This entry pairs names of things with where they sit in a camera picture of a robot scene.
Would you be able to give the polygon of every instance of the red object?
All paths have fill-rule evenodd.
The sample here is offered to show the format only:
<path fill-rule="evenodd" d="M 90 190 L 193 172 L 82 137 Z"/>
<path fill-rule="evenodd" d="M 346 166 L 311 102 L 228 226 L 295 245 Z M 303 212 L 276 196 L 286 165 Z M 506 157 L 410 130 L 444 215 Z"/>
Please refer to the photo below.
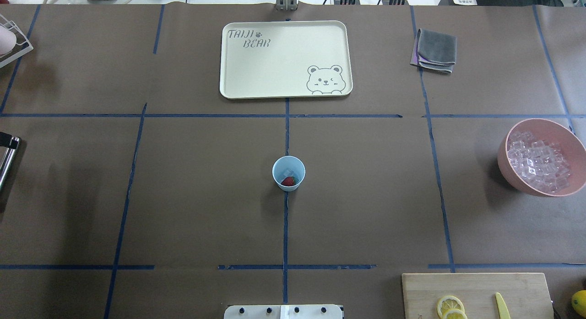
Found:
<path fill-rule="evenodd" d="M 295 179 L 293 178 L 293 176 L 289 176 L 286 179 L 283 179 L 283 181 L 281 182 L 281 185 L 293 186 L 293 185 L 295 185 Z"/>

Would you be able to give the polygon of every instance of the wooden cutting board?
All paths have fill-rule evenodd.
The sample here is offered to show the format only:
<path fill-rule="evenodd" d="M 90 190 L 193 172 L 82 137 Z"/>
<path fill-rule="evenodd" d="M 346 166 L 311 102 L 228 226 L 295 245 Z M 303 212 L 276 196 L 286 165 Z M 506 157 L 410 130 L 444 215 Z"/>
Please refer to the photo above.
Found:
<path fill-rule="evenodd" d="M 469 319 L 499 319 L 494 294 L 500 292 L 511 319 L 552 319 L 543 273 L 403 273 L 406 319 L 438 319 L 442 296 L 459 298 Z"/>

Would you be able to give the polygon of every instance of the towel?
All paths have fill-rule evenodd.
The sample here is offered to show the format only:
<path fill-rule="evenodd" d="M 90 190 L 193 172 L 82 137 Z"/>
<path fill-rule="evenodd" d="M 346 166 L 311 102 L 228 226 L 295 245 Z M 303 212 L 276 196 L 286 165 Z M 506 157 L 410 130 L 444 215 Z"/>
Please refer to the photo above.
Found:
<path fill-rule="evenodd" d="M 411 65 L 452 73 L 456 64 L 456 37 L 428 29 L 418 29 Z"/>

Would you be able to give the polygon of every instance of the white cup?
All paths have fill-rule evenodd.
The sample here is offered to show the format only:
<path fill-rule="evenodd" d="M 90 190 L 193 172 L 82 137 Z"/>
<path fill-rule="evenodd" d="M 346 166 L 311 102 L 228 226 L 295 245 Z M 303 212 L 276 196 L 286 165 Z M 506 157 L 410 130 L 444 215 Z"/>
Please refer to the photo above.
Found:
<path fill-rule="evenodd" d="M 8 54 L 16 45 L 16 34 L 0 25 L 0 54 Z"/>
<path fill-rule="evenodd" d="M 293 186 L 281 185 L 283 179 L 289 176 L 293 176 L 297 183 Z M 272 178 L 282 190 L 287 192 L 296 190 L 305 178 L 305 165 L 293 156 L 281 157 L 272 165 Z"/>

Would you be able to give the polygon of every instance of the light blue cup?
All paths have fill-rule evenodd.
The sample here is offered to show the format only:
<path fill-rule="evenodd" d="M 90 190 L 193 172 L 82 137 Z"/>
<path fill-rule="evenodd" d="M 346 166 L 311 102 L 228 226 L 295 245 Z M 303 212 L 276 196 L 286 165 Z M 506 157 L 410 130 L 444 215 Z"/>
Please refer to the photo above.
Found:
<path fill-rule="evenodd" d="M 297 184 L 293 186 L 281 185 L 283 179 L 289 176 L 293 176 Z M 305 178 L 305 166 L 301 160 L 293 156 L 281 157 L 272 165 L 272 178 L 282 190 L 291 192 L 296 190 Z"/>

